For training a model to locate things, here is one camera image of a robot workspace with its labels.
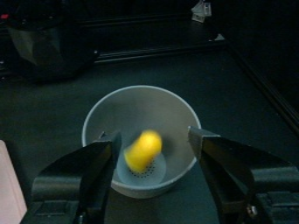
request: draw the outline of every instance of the yellow object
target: yellow object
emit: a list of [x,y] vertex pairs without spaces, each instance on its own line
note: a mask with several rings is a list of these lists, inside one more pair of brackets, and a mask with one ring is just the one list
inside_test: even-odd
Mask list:
[[146,130],[132,145],[126,149],[126,163],[134,172],[144,172],[162,152],[163,139],[154,130]]

